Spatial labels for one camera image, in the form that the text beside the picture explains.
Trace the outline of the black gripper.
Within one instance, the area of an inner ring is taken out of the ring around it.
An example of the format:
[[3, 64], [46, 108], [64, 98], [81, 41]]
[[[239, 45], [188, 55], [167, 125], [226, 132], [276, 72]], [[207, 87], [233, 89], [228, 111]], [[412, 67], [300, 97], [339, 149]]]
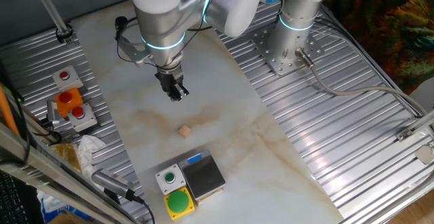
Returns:
[[172, 101], [179, 101], [182, 96], [188, 96], [189, 91], [183, 86], [183, 71], [181, 66], [170, 69], [158, 68], [155, 77], [159, 80], [164, 92]]

